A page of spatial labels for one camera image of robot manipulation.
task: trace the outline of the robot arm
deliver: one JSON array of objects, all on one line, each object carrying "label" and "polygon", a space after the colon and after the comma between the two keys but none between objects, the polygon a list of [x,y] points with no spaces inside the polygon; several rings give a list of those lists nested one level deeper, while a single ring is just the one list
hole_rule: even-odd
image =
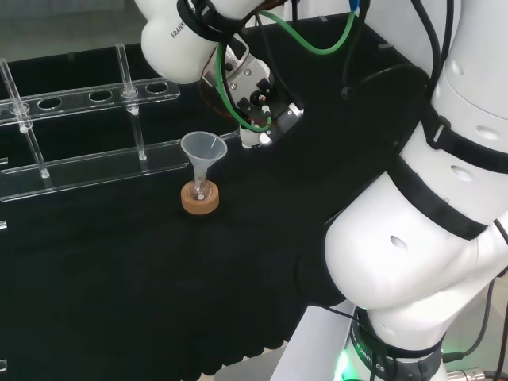
[{"label": "robot arm", "polygon": [[[182,21],[177,0],[136,1],[148,19],[142,36],[147,61],[174,82],[198,81],[217,42],[199,36]],[[244,19],[262,3],[213,0],[215,10],[233,20]],[[433,108],[451,122],[456,135],[472,142],[472,151],[480,146],[501,156],[508,155],[506,14],[506,0],[464,0],[456,42],[433,96]],[[255,68],[259,79],[269,80],[270,71],[249,54],[239,57],[228,50],[227,55],[228,62],[237,65],[228,79],[234,78],[235,89],[241,85],[242,90],[233,96],[238,106],[259,90],[245,73],[252,74]],[[205,79],[217,86],[209,75],[213,67],[205,70]],[[486,229],[508,210],[508,171],[481,168],[474,160],[467,162],[454,152],[432,147],[432,140],[437,143],[441,134],[449,133],[444,129],[442,125],[435,136],[428,137],[420,124],[399,157],[398,173],[384,173],[374,181],[337,218],[326,237],[326,261],[337,288],[368,311],[370,325],[381,341],[402,351],[438,345],[456,315],[508,266],[506,242],[497,229]],[[243,134],[245,144],[248,137]],[[260,142],[256,139],[246,145],[256,145]],[[415,191],[409,183],[420,188]],[[423,194],[439,201],[424,205]],[[453,221],[465,221],[465,225],[480,225],[485,231],[472,237],[468,229],[443,221],[443,215],[455,216]],[[502,221],[508,225],[508,216]],[[356,379],[369,379],[368,364],[360,361],[362,354],[355,347],[349,341]],[[413,365],[421,364],[413,358],[400,363],[407,369]],[[431,376],[432,380],[448,379],[442,365]],[[423,379],[423,375],[415,376],[414,381]]]},{"label": "robot arm", "polygon": [[[226,28],[232,25],[231,30],[236,30],[243,26],[249,14],[266,1],[193,2],[198,6],[201,17],[196,16],[194,8],[186,10],[185,1],[137,0],[137,5],[148,19],[141,39],[144,56],[160,75],[173,82],[193,83],[203,79],[220,90],[219,87],[223,85],[216,81],[216,61],[222,57],[217,57],[216,29],[211,28],[212,34],[207,36],[209,26],[203,32],[198,25],[190,26],[187,23],[192,24],[193,17],[205,23],[208,17],[212,21],[218,20]],[[225,65],[225,91],[230,93],[232,107],[242,117],[255,121],[252,127],[247,124],[249,129],[241,125],[242,144],[245,148],[270,145],[298,122],[303,115],[302,105],[292,99],[292,95],[284,96],[287,91],[286,94],[277,91],[275,76],[268,65],[250,54],[247,44],[238,35],[232,38],[231,34],[225,33],[229,44],[225,62],[222,63]]]},{"label": "robot arm", "polygon": [[[264,0],[214,0],[218,13],[242,20]],[[183,22],[177,0],[136,0],[148,24],[141,47],[148,63],[175,83],[194,83],[201,78],[217,42],[206,40]]]}]

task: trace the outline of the funnel stem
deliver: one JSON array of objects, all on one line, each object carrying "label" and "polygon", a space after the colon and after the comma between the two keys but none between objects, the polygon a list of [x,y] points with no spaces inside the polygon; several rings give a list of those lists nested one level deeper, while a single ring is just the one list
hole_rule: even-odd
[{"label": "funnel stem", "polygon": [[201,182],[206,181],[206,169],[194,169],[194,182],[199,187],[201,185]]}]

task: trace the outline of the black fabric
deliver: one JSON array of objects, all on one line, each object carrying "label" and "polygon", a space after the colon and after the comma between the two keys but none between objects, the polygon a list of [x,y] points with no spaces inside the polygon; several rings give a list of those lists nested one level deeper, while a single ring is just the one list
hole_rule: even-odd
[{"label": "black fabric", "polygon": [[[346,19],[301,20],[297,29],[330,46]],[[196,380],[279,347],[322,295],[341,300],[332,284],[315,281],[326,276],[319,275],[324,224],[384,171],[395,142],[418,123],[423,82],[398,73],[345,102],[344,49],[312,56],[266,28],[279,70],[306,100],[305,118],[270,148],[229,142],[210,170],[221,190],[216,213],[182,210],[190,167],[0,205],[9,223],[0,233],[0,358],[9,360],[11,379]],[[353,75],[402,62],[378,50],[376,35],[365,37]],[[247,41],[266,59],[259,31]],[[154,76],[139,45],[127,54],[134,79]],[[114,48],[11,67],[22,95],[121,81]],[[140,106],[146,144],[235,129],[206,108],[196,85],[180,90],[176,101]],[[123,109],[38,121],[34,129],[47,160],[134,145]],[[33,162],[20,135],[15,126],[0,129],[0,156],[13,167]]]},{"label": "black fabric", "polygon": [[427,144],[432,148],[442,149],[475,167],[508,174],[508,153],[487,148],[454,132],[450,122],[438,115],[430,103],[421,124]]},{"label": "black fabric", "polygon": [[396,156],[388,175],[398,190],[416,209],[441,228],[465,240],[474,240],[487,226],[474,221],[439,198],[406,161]]}]

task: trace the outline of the green cable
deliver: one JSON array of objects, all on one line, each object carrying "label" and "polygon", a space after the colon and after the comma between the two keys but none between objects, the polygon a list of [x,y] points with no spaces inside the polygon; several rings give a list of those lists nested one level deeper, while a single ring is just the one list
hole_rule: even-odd
[{"label": "green cable", "polygon": [[320,49],[316,48],[315,46],[309,44],[300,34],[293,29],[293,27],[289,24],[287,24],[282,18],[275,16],[273,13],[267,12],[266,10],[261,10],[260,14],[268,17],[269,19],[275,21],[277,24],[282,26],[286,32],[288,32],[301,46],[303,46],[305,49],[307,49],[309,52],[316,54],[318,56],[327,56],[328,54],[332,54],[336,52],[348,39],[348,35],[351,32],[352,23],[355,20],[355,12],[349,13],[348,17],[348,23],[346,24],[346,28],[344,30],[344,33],[342,33],[342,37],[339,39],[339,41],[328,49]]},{"label": "green cable", "polygon": [[268,131],[271,127],[271,117],[267,120],[267,125],[265,127],[255,127],[251,125],[250,123],[247,123],[233,108],[233,105],[231,105],[231,102],[229,101],[228,95],[225,93],[224,90],[224,79],[222,78],[222,61],[221,57],[224,52],[225,45],[219,44],[217,47],[217,59],[216,59],[216,66],[215,66],[215,80],[217,82],[217,90],[219,92],[219,95],[221,96],[222,101],[224,102],[224,105],[226,109],[228,109],[229,113],[233,115],[233,117],[246,129],[250,129],[251,131],[254,131],[255,133],[264,133],[265,131]]}]

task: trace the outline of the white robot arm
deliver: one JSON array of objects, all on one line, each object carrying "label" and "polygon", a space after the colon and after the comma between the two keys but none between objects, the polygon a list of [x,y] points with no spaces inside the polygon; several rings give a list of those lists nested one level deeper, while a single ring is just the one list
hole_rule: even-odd
[{"label": "white robot arm", "polygon": [[[177,83],[199,80],[217,43],[182,21],[177,0],[136,1],[148,19],[142,37],[147,61]],[[236,20],[261,3],[213,0],[218,13]],[[499,218],[508,226],[508,215],[501,217],[508,210],[508,171],[471,158],[474,152],[484,157],[487,150],[508,163],[508,2],[463,3],[456,39],[432,101],[451,129],[443,122],[429,137],[420,124],[400,154],[396,173],[384,173],[374,181],[336,219],[325,243],[337,288],[368,312],[375,335],[402,353],[439,345],[457,314],[508,267],[508,246],[492,225]],[[450,131],[471,150],[460,155],[435,149]],[[348,350],[356,378],[369,379],[372,358],[352,339]],[[421,359],[399,360],[406,370],[427,366],[419,363]],[[438,360],[441,365],[432,372],[432,380],[446,380],[440,356]],[[387,379],[384,366],[374,365],[375,375]],[[424,373],[414,373],[414,380],[429,381]]]},{"label": "white robot arm", "polygon": [[[242,20],[264,0],[214,0],[222,16]],[[188,27],[177,10],[177,0],[136,0],[148,24],[141,47],[157,73],[175,83],[197,82],[217,42],[206,40]]]}]

